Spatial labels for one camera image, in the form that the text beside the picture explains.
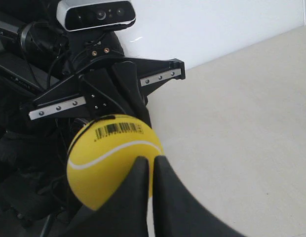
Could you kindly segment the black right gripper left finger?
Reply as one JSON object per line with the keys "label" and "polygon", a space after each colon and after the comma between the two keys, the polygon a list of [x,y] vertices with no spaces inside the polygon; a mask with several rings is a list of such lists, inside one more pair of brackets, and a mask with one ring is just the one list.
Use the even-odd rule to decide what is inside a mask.
{"label": "black right gripper left finger", "polygon": [[147,237],[149,162],[136,158],[125,180],[97,211],[65,237]]}

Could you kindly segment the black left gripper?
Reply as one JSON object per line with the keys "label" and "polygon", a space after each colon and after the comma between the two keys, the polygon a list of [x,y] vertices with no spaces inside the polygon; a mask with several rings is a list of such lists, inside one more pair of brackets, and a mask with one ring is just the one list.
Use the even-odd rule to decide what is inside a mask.
{"label": "black left gripper", "polygon": [[179,59],[100,57],[28,103],[30,120],[126,114],[152,126],[148,95],[172,79],[185,79]]}

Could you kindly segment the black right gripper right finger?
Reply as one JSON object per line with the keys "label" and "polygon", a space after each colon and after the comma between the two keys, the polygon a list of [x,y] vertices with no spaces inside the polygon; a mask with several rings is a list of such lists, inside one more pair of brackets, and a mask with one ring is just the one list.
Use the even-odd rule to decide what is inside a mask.
{"label": "black right gripper right finger", "polygon": [[243,236],[201,205],[165,156],[154,160],[153,223],[157,237]]}

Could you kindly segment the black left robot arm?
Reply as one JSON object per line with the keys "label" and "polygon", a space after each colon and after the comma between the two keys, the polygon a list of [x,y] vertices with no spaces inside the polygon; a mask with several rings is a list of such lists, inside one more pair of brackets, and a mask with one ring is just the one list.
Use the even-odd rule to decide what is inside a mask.
{"label": "black left robot arm", "polygon": [[185,64],[126,57],[116,32],[135,21],[129,0],[0,0],[0,82],[21,95],[6,127],[65,141],[114,112],[150,124],[148,96]]}

